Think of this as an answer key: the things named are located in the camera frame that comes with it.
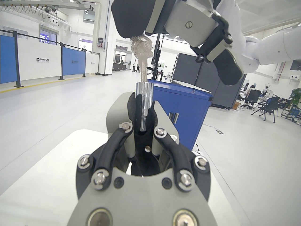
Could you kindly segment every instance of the yellow floor line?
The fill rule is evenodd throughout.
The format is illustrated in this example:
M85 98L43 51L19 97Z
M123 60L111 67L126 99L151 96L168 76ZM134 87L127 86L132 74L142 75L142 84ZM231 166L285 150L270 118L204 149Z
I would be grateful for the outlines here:
M5 92L17 90L17 89L23 89L23 88L29 88L29 87L39 86L39 85L43 85L43 84L52 84L52 83L58 83L58 82L63 82L63 81L68 81L68 80L80 79L80 78L83 78L83 77L76 77L76 78L70 78L70 79L65 79L65 80L57 80L57 81L52 81L52 82L47 82L47 83L41 83L41 84L32 84L32 85L28 85L28 86L24 86L24 87L20 87L20 88L13 88L13 89L3 90L3 91L0 91L0 93L5 93Z

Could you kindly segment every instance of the gray cabinet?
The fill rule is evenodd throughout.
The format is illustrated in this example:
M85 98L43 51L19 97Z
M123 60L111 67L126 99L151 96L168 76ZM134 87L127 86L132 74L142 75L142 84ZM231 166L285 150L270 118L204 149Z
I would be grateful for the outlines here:
M196 63L196 56L178 54L173 70L173 80L182 81L206 89L213 96L212 105L231 109L243 85L245 75L232 86L220 80L214 63Z

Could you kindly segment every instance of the white barrier wall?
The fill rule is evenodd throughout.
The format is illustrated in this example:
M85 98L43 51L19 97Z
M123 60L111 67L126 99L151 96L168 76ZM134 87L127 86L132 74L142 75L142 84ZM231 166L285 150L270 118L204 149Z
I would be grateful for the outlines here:
M85 73L98 72L99 55L86 53L86 71Z
M61 47L18 38L20 80L61 76Z

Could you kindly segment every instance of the potted plant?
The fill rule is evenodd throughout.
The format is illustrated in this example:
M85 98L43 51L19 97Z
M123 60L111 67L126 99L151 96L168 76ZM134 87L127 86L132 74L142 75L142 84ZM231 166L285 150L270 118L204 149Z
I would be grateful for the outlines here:
M292 90L292 93L288 99L291 99L291 104L298 106L299 100L301 99L301 88Z

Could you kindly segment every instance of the blue cabinet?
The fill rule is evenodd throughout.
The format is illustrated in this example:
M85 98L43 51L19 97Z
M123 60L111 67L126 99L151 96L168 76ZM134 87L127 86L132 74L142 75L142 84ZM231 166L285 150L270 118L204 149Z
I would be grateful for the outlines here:
M212 95L177 84L154 80L154 97L174 123L180 143L192 149L202 127Z

